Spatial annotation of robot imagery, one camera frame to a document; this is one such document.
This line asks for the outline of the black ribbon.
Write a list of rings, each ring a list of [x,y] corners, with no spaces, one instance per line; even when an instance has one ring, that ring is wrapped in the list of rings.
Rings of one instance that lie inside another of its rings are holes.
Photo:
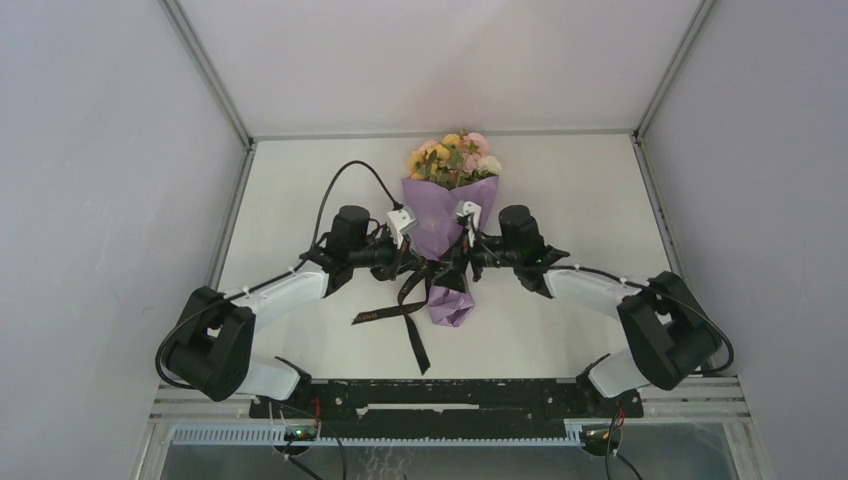
[[[476,306],[468,286],[468,265],[460,257],[420,261],[401,286],[396,305],[361,312],[352,324],[402,318],[418,369],[425,374],[431,362],[413,314],[427,309],[434,325],[461,326]]]

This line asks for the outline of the purple pink wrapping paper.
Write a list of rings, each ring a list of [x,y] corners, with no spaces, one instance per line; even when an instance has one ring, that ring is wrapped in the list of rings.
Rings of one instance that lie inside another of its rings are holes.
[[[418,220],[410,233],[414,251],[431,261],[439,260],[448,252],[463,233],[463,227],[454,218],[461,203],[473,202],[480,207],[475,219],[478,227],[483,228],[493,210],[498,187],[497,176],[453,189],[425,180],[404,179],[402,190],[406,205]],[[438,286],[435,281],[427,291],[427,308],[435,325],[459,327],[474,310],[474,298],[467,291]]]

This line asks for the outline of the white fake flower stem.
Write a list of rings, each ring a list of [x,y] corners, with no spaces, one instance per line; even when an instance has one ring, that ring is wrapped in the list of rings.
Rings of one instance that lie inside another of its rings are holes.
[[[499,176],[503,171],[503,167],[501,162],[495,156],[487,155],[479,159],[477,171],[481,175]]]

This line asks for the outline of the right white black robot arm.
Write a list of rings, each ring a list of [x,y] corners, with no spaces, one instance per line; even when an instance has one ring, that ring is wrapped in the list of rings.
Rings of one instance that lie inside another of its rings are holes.
[[[728,336],[677,274],[632,280],[573,261],[568,252],[546,244],[525,205],[500,212],[498,235],[482,232],[481,214],[481,206],[471,201],[459,202],[453,212],[464,232],[450,258],[470,266],[474,280],[486,269],[508,268],[531,293],[619,322],[625,348],[603,355],[576,378],[579,406],[587,414],[605,415],[619,396],[642,387],[671,391],[692,374],[707,375],[704,365],[720,349],[727,358],[718,369],[732,365],[735,351]]]

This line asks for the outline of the yellow fake flower stem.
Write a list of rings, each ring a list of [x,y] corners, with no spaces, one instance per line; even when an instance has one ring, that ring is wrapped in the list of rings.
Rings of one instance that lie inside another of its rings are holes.
[[[451,133],[442,140],[437,153],[424,157],[417,150],[412,151],[406,160],[408,178],[435,183],[447,189],[463,186],[469,181],[469,174],[462,170],[462,157],[459,152],[460,135]]]

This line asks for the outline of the pink bud fake flower stem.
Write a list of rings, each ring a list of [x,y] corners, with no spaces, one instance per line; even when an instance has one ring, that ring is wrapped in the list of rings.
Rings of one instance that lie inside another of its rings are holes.
[[[462,170],[471,174],[479,168],[481,160],[489,153],[488,140],[477,132],[461,132],[459,152],[462,157]]]

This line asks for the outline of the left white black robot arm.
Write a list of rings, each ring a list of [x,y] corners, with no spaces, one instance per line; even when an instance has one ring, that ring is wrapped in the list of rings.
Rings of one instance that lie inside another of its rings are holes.
[[[313,392],[300,382],[304,373],[283,360],[256,355],[254,337],[280,317],[326,299],[357,269],[398,273],[410,249],[409,226],[397,218],[412,214],[392,193],[386,196],[392,208],[375,238],[368,231],[369,212],[352,214],[344,207],[337,214],[341,225],[326,233],[313,231],[307,250],[282,273],[231,293],[208,286],[195,289],[154,354],[159,379],[215,402],[235,394],[256,395],[272,399],[290,417],[305,414]]]

